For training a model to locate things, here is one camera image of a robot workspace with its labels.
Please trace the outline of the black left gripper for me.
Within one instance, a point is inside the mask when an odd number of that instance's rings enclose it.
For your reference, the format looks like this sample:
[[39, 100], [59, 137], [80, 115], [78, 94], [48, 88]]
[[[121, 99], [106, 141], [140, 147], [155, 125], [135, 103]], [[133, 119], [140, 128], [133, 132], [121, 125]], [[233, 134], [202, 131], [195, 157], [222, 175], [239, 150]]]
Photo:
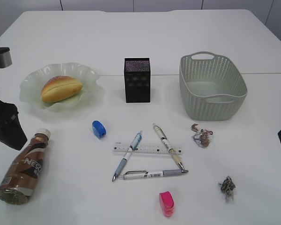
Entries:
[[16, 106], [0, 100], [0, 142], [12, 149], [21, 150], [27, 140], [18, 119]]

